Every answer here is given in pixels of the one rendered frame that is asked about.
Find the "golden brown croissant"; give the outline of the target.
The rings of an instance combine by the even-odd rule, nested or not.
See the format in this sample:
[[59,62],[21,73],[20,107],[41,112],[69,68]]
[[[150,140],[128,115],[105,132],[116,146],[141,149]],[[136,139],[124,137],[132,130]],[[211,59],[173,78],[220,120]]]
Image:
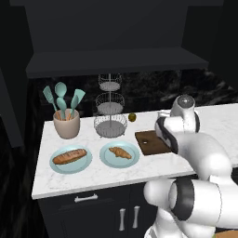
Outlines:
[[124,149],[120,147],[111,147],[109,151],[112,152],[116,157],[122,157],[125,159],[132,158],[132,156],[127,151],[125,151]]

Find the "dark brown cutting board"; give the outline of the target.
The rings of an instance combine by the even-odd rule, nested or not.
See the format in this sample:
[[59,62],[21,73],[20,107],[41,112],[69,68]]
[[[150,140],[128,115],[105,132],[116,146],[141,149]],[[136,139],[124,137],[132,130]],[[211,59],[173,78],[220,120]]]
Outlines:
[[157,137],[154,130],[136,132],[135,137],[145,156],[171,152],[170,148]]

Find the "dark tall side cabinet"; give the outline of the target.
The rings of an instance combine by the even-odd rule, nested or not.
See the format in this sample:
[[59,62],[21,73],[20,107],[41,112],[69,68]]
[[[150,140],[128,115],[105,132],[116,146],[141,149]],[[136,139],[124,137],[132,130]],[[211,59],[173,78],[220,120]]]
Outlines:
[[238,90],[238,0],[191,0],[182,47]]

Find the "light blue plate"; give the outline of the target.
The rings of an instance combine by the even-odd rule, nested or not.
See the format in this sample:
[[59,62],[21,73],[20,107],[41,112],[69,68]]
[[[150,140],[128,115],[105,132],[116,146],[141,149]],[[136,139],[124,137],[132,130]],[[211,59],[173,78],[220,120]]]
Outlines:
[[[116,156],[114,152],[110,151],[110,148],[121,148],[127,152],[131,158],[125,158]],[[139,160],[139,150],[132,143],[126,141],[113,141],[104,145],[99,152],[100,160],[107,166],[113,168],[127,168],[136,164]]]
[[[75,151],[77,149],[85,149],[86,155],[74,162],[70,162],[64,165],[56,165],[53,162],[53,159],[56,156],[62,155],[66,152]],[[55,151],[50,157],[49,164],[50,164],[50,167],[57,173],[75,174],[87,168],[90,165],[91,161],[92,161],[92,154],[91,154],[91,151],[87,147],[84,147],[82,145],[68,145],[68,146],[61,147],[57,151]]]

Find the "teal solid spatula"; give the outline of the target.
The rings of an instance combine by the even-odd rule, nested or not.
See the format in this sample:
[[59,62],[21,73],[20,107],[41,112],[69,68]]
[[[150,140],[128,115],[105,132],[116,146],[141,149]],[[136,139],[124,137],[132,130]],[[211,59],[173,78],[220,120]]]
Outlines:
[[74,110],[77,107],[77,105],[81,102],[82,98],[86,92],[82,89],[75,89],[74,95],[71,101],[71,117],[74,118]]

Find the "beige utensil pot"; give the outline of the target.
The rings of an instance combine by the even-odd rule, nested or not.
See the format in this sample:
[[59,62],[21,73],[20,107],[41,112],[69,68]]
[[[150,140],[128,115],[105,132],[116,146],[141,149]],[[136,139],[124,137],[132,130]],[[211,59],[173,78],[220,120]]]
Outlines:
[[62,139],[75,138],[80,130],[80,115],[78,111],[74,111],[74,117],[63,121],[59,119],[60,111],[53,114],[53,123],[58,135]]

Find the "small teal spoon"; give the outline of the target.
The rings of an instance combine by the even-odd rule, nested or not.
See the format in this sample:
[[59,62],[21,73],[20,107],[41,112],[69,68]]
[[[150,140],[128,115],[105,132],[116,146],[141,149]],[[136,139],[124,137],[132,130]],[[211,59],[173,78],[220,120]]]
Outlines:
[[65,120],[65,111],[67,109],[65,100],[63,98],[57,98],[57,105],[61,110],[61,119]]

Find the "brown baguette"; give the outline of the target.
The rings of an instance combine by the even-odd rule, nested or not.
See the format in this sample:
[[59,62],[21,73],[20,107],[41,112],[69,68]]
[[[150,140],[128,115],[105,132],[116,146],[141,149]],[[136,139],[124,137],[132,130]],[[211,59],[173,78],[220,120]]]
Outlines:
[[74,162],[78,159],[87,155],[87,151],[85,149],[77,149],[72,151],[67,151],[65,153],[59,154],[53,158],[53,163],[55,165],[65,165],[71,162]]

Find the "large teal spoon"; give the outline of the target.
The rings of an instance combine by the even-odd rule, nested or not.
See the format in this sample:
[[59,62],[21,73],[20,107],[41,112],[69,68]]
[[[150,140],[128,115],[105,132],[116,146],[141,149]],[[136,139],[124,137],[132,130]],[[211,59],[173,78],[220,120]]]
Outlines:
[[62,82],[58,82],[56,85],[55,85],[55,93],[56,95],[59,97],[59,98],[64,98],[65,94],[67,92],[67,86],[62,83]]

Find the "teal slotted spatula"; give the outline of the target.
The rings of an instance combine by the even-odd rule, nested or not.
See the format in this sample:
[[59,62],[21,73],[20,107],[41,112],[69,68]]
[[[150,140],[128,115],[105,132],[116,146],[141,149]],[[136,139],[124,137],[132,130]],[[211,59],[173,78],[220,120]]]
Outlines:
[[49,86],[46,86],[43,90],[43,94],[44,96],[46,97],[46,100],[51,103],[54,107],[54,110],[56,111],[57,110],[57,107],[55,105],[55,101],[54,101],[54,98],[53,98],[53,95],[52,95],[52,92],[51,92],[51,89]]

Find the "dark drawer front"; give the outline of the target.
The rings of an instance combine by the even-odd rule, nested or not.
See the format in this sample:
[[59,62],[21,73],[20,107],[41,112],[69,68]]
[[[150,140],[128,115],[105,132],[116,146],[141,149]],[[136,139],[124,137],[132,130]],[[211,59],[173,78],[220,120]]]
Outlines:
[[[97,200],[84,201],[80,203],[75,203],[74,198],[78,197],[87,197],[96,194],[99,198]],[[95,191],[88,192],[77,192],[67,195],[59,195],[54,197],[48,197],[44,199],[39,199],[38,204],[41,208],[41,211],[46,214],[53,214],[60,212],[62,210],[68,210],[76,208],[77,206],[85,205],[98,205],[101,203],[109,202],[124,202],[129,199],[130,186],[119,186],[106,189],[100,189]]]

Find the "dark cupboard door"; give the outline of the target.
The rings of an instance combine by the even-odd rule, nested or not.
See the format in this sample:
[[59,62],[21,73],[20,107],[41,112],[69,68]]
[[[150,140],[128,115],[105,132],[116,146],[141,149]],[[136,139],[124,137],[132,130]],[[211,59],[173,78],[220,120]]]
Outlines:
[[[125,208],[125,230],[119,231],[120,209]],[[64,238],[126,238],[128,202],[77,206],[59,212]]]
[[[130,186],[129,218],[128,218],[128,238],[144,238],[145,232],[154,223],[157,207],[149,205],[144,198],[145,183],[138,183]],[[134,206],[140,206],[138,227],[133,229]]]

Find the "dark wall cabinet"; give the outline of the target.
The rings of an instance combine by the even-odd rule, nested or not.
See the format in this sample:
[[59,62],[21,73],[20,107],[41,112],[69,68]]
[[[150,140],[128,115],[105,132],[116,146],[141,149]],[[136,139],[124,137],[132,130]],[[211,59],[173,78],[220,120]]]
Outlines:
[[204,68],[224,0],[9,0],[33,44],[31,78]]

